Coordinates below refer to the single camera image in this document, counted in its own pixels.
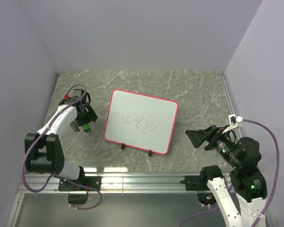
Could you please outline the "pink framed whiteboard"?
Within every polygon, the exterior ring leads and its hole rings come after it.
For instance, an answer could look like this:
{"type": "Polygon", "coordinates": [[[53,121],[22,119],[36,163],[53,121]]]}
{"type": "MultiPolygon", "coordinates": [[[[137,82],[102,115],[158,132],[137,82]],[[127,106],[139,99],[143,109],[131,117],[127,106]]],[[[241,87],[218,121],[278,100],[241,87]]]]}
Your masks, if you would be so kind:
{"type": "Polygon", "coordinates": [[[104,137],[107,141],[166,155],[179,105],[176,101],[115,89],[104,137]]]}

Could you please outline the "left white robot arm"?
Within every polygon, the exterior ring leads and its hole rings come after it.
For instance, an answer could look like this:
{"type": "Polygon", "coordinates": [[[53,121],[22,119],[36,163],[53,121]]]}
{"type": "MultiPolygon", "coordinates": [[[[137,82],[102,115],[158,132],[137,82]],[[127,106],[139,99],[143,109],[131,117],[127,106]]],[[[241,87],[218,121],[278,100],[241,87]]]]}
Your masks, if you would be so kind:
{"type": "Polygon", "coordinates": [[[21,178],[27,189],[32,190],[26,182],[26,172],[49,174],[50,177],[69,182],[75,190],[88,186],[83,167],[65,160],[60,138],[68,127],[74,132],[90,131],[89,124],[98,119],[90,103],[90,94],[84,85],[70,87],[45,126],[25,136],[21,178]]]}

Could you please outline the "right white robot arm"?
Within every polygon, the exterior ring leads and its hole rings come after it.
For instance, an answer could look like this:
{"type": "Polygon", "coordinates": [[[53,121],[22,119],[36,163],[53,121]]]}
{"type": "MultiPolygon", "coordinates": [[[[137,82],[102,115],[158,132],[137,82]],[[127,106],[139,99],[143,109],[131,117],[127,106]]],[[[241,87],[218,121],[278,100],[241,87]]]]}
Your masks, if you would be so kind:
{"type": "Polygon", "coordinates": [[[187,130],[195,148],[204,142],[204,150],[215,150],[231,167],[230,182],[239,201],[237,208],[230,196],[226,179],[218,166],[206,166],[200,171],[199,183],[209,189],[228,227],[266,226],[262,219],[267,201],[266,180],[258,168],[262,156],[259,143],[250,137],[236,139],[234,130],[226,125],[211,125],[203,130],[187,130]]]}

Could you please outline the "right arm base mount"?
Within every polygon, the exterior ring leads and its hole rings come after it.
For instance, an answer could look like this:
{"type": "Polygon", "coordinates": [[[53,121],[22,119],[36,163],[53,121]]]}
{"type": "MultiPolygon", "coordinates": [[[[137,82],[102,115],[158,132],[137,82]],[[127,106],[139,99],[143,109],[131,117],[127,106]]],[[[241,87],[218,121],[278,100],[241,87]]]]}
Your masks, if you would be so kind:
{"type": "Polygon", "coordinates": [[[199,175],[186,175],[184,180],[180,181],[185,186],[186,191],[195,191],[197,203],[202,207],[207,206],[209,209],[217,205],[216,199],[209,188],[203,183],[199,175]]]}

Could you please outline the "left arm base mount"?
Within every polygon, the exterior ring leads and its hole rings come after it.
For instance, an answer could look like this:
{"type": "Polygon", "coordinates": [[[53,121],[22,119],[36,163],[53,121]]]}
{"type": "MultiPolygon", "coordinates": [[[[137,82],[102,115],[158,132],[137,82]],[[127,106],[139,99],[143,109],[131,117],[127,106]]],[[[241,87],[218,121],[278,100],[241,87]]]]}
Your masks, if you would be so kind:
{"type": "Polygon", "coordinates": [[[60,180],[58,191],[59,192],[68,192],[68,203],[71,207],[78,210],[89,210],[97,207],[103,199],[101,189],[102,177],[100,176],[87,176],[83,182],[79,181],[69,181],[69,180],[60,180]],[[91,207],[79,207],[80,205],[85,205],[89,199],[89,195],[92,192],[99,194],[99,201],[92,205],[91,207]]]}

